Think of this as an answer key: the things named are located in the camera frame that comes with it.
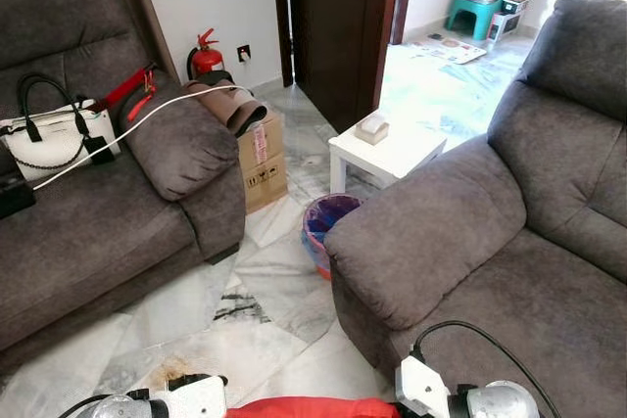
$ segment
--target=sofa armrest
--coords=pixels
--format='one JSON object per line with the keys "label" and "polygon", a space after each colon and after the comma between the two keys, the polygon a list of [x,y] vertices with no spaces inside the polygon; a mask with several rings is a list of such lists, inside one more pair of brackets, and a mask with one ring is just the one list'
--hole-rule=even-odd
{"label": "sofa armrest", "polygon": [[479,136],[366,201],[338,221],[324,245],[332,272],[401,330],[422,320],[525,219],[516,181]]}
{"label": "sofa armrest", "polygon": [[[167,100],[183,95],[165,73],[155,71],[157,92],[133,122],[127,115],[143,91],[133,93],[121,109],[124,132]],[[237,140],[197,100],[172,103],[147,119],[126,139],[130,151],[157,192],[178,201],[237,163]]]}

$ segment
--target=wall socket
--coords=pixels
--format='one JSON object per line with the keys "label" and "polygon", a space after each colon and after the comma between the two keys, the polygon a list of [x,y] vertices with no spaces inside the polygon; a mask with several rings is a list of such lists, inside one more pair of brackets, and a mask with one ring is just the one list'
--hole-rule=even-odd
{"label": "wall socket", "polygon": [[251,45],[245,44],[237,48],[237,59],[240,63],[245,63],[251,59]]}

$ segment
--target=small white table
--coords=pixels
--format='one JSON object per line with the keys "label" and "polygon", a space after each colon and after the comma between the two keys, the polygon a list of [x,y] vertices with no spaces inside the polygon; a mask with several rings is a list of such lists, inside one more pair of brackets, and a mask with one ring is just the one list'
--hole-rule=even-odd
{"label": "small white table", "polygon": [[373,146],[355,137],[353,126],[329,139],[331,193],[346,191],[346,163],[372,173],[389,186],[440,155],[446,143],[439,133],[413,122],[390,121],[387,137]]}

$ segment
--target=wooden door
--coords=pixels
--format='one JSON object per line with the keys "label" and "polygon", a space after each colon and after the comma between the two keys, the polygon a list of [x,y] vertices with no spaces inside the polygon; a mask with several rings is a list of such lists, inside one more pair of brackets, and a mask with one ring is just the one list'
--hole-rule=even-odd
{"label": "wooden door", "polygon": [[394,0],[291,0],[297,84],[342,132],[378,108]]}

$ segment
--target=red fire extinguisher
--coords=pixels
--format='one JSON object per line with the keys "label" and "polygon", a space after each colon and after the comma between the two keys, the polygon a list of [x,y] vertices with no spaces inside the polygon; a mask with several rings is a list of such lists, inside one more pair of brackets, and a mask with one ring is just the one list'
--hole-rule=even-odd
{"label": "red fire extinguisher", "polygon": [[218,41],[212,41],[209,36],[214,32],[210,28],[202,36],[198,35],[198,47],[194,47],[187,56],[187,76],[191,80],[211,70],[224,70],[222,53],[211,47]]}

